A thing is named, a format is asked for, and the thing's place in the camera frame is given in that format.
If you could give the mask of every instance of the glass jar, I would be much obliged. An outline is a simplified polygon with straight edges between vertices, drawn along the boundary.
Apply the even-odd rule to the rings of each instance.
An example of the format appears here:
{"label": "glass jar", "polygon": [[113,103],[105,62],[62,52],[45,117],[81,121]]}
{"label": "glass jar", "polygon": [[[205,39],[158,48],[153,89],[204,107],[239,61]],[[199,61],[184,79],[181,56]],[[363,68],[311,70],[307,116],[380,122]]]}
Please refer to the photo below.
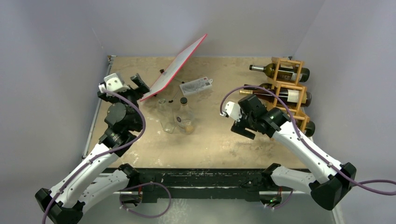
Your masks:
{"label": "glass jar", "polygon": [[165,99],[160,99],[158,101],[157,113],[162,129],[165,132],[173,133],[176,127],[175,120],[173,119],[173,111]]}

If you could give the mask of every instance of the cable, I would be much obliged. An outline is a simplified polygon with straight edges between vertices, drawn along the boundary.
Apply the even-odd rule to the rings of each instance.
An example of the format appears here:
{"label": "cable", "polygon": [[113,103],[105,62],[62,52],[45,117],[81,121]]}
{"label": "cable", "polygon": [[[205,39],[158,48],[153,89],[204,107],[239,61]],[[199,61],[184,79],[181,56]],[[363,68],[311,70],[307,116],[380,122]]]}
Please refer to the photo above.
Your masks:
{"label": "cable", "polygon": [[121,196],[120,196],[120,204],[121,204],[121,207],[122,207],[123,209],[125,209],[126,211],[129,211],[130,213],[133,213],[133,214],[138,215],[138,216],[140,216],[140,217],[143,217],[143,218],[158,218],[158,217],[162,216],[163,214],[165,214],[165,213],[169,210],[170,205],[171,205],[171,203],[172,203],[172,197],[171,197],[171,195],[170,195],[170,192],[169,192],[169,190],[168,190],[165,186],[163,186],[163,185],[160,184],[160,183],[149,182],[149,183],[143,183],[143,184],[140,184],[140,185],[136,185],[136,186],[133,186],[133,187],[130,187],[130,188],[125,188],[125,189],[123,189],[123,190],[121,190],[121,191],[132,190],[132,189],[139,188],[139,187],[144,187],[144,186],[147,186],[147,185],[157,185],[157,186],[160,186],[160,187],[162,187],[162,188],[165,189],[166,193],[168,193],[168,196],[169,196],[169,203],[168,203],[168,206],[166,207],[166,209],[165,209],[163,212],[161,212],[160,214],[155,215],[155,216],[149,216],[149,215],[144,215],[144,214],[141,214],[141,213],[139,213],[139,212],[130,210],[129,208],[127,208],[127,207],[122,203],[122,201],[121,201]]}
{"label": "cable", "polygon": [[281,207],[283,207],[291,199],[291,195],[293,194],[293,191],[294,191],[294,189],[292,189],[290,191],[289,196],[287,196],[286,200],[282,204],[280,204],[279,206],[276,206],[276,207],[272,207],[272,209],[280,209]]}
{"label": "cable", "polygon": [[[113,153],[113,152],[116,152],[116,151],[118,151],[118,150],[120,150],[120,149],[123,149],[123,148],[126,148],[126,147],[132,145],[134,142],[136,142],[136,141],[143,135],[144,131],[146,130],[146,120],[144,119],[143,114],[141,113],[141,111],[139,110],[139,108],[138,108],[136,105],[134,105],[131,101],[129,101],[128,99],[126,99],[125,97],[121,96],[121,95],[118,94],[118,93],[111,92],[111,91],[108,91],[108,90],[105,90],[105,89],[103,89],[102,91],[105,92],[105,93],[107,93],[107,94],[110,94],[110,95],[113,95],[113,96],[119,98],[120,100],[124,101],[124,102],[127,103],[129,106],[131,106],[131,107],[139,114],[139,116],[140,116],[140,118],[141,118],[141,120],[142,120],[142,124],[143,124],[143,125],[142,125],[142,130],[141,130],[141,132],[139,133],[139,135],[138,135],[136,138],[134,138],[132,141],[128,142],[128,143],[125,144],[125,145],[122,145],[122,146],[113,148],[112,150],[105,151],[105,152],[103,152],[103,153],[97,154],[96,156],[92,157],[92,159],[89,160],[91,163],[92,163],[93,161],[95,161],[97,158],[99,158],[99,157],[101,157],[101,156],[103,156],[103,155],[105,155],[105,154]],[[73,175],[72,175],[68,180],[66,180],[66,181],[64,182],[64,184],[59,188],[58,192],[63,192],[63,190],[67,187],[67,185],[69,185],[69,183],[70,183],[79,173],[81,173],[81,171],[84,170],[87,166],[89,166],[89,163],[84,163],[75,173],[73,173]],[[47,208],[45,209],[44,215],[43,215],[43,217],[42,217],[42,221],[41,221],[42,224],[45,224],[45,220],[46,220],[46,218],[47,218],[47,216],[48,216],[48,213],[50,212],[51,206],[52,206],[52,204],[55,202],[55,200],[59,197],[59,195],[60,195],[60,193],[56,193],[56,194],[54,195],[54,197],[51,199],[51,201],[49,202]]]}
{"label": "cable", "polygon": [[367,183],[392,183],[392,184],[396,185],[395,181],[392,181],[392,180],[370,180],[370,181],[357,182],[355,180],[352,180],[350,177],[348,177],[344,173],[342,173],[341,170],[339,170],[333,164],[331,164],[325,157],[323,157],[318,152],[316,152],[305,141],[305,139],[301,137],[300,130],[298,129],[298,126],[296,125],[296,120],[294,120],[294,117],[293,117],[291,111],[289,110],[289,108],[287,107],[287,105],[276,94],[274,94],[273,92],[271,92],[271,91],[269,91],[269,90],[267,90],[265,88],[262,88],[260,86],[255,86],[255,85],[246,85],[246,86],[241,86],[241,87],[238,87],[238,88],[235,88],[235,89],[231,90],[229,93],[226,94],[226,96],[224,96],[223,100],[221,101],[220,114],[224,114],[224,112],[223,112],[223,104],[224,104],[226,98],[231,93],[233,93],[233,92],[235,92],[237,90],[240,90],[240,89],[244,89],[244,88],[258,88],[260,90],[263,90],[263,91],[267,92],[268,94],[271,94],[273,97],[275,97],[284,106],[284,108],[286,109],[287,113],[290,115],[291,122],[293,123],[293,126],[294,126],[294,130],[296,131],[296,134],[300,138],[301,142],[307,147],[307,149],[309,149],[312,153],[314,153],[317,157],[319,157],[323,162],[325,162],[329,167],[331,167],[332,169],[337,171],[337,173],[339,173],[342,177],[344,177],[346,180],[351,182],[353,185],[359,186],[359,187],[361,187],[361,188],[363,188],[365,190],[368,190],[368,191],[371,191],[373,193],[380,194],[380,195],[388,195],[388,196],[395,196],[396,195],[396,191],[381,191],[381,190],[376,190],[376,189],[364,186],[364,184],[367,184]]}

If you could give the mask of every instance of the gray wall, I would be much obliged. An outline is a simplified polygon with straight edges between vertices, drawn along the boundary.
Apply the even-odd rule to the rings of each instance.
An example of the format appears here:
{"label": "gray wall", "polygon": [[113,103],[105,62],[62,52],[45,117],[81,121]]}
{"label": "gray wall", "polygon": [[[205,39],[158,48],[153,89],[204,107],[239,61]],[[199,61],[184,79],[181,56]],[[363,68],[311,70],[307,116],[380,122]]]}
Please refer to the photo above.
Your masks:
{"label": "gray wall", "polygon": [[208,33],[201,56],[289,56],[324,0],[87,0],[108,55],[174,56]]}
{"label": "gray wall", "polygon": [[[311,70],[315,142],[352,162],[360,181],[396,180],[395,15],[394,0],[328,0],[296,53]],[[341,205],[348,224],[396,220],[395,197],[353,189]]]}
{"label": "gray wall", "polygon": [[38,223],[34,199],[79,162],[106,55],[78,0],[0,2],[0,217]]}

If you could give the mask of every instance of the bottle cap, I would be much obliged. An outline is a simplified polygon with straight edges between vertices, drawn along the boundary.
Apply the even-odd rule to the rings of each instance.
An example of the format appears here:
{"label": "bottle cap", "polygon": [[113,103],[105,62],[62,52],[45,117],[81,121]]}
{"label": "bottle cap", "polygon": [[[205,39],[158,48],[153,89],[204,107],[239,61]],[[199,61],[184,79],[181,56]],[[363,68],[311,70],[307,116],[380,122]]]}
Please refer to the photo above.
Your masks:
{"label": "bottle cap", "polygon": [[180,103],[181,103],[181,104],[187,104],[187,98],[186,98],[186,97],[182,97],[182,98],[180,99]]}
{"label": "bottle cap", "polygon": [[307,68],[301,68],[301,79],[300,82],[304,83],[309,79],[309,75],[310,75],[310,71]]}
{"label": "bottle cap", "polygon": [[310,92],[306,92],[306,94],[307,94],[307,100],[305,102],[305,106],[308,107],[309,105],[311,105],[312,94]]}
{"label": "bottle cap", "polygon": [[314,133],[315,133],[315,123],[313,121],[310,121],[305,126],[305,135],[307,137],[311,137],[313,136]]}

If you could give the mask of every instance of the dark wine bottle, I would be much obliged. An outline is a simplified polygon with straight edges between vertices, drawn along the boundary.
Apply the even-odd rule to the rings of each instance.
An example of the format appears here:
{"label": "dark wine bottle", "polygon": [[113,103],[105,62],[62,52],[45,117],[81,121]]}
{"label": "dark wine bottle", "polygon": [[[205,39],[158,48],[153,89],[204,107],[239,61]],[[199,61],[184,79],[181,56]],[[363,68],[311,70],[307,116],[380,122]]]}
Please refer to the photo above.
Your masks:
{"label": "dark wine bottle", "polygon": [[[257,66],[250,65],[249,69],[252,71],[261,71],[264,72],[266,76],[269,78],[274,78],[275,74],[275,63],[270,63],[267,66]],[[285,81],[295,81],[297,77],[298,67],[287,68],[285,66],[280,65],[278,70],[277,79],[285,80]],[[306,82],[309,78],[310,71],[308,68],[301,68],[300,80],[299,82]]]}
{"label": "dark wine bottle", "polygon": [[[297,120],[296,119],[296,124],[298,127],[301,127],[301,124],[303,123],[302,120]],[[311,137],[315,133],[315,123],[313,121],[308,122],[305,125],[305,136]]]}
{"label": "dark wine bottle", "polygon": [[[255,94],[258,98],[273,102],[274,97],[265,92],[264,90],[239,90],[240,95],[249,95]],[[300,99],[300,91],[298,90],[289,90],[286,88],[281,88],[279,92],[279,98],[287,105],[287,106],[297,106],[298,100]],[[309,92],[304,93],[303,100],[301,101],[302,107],[307,107],[311,104],[312,95]]]}

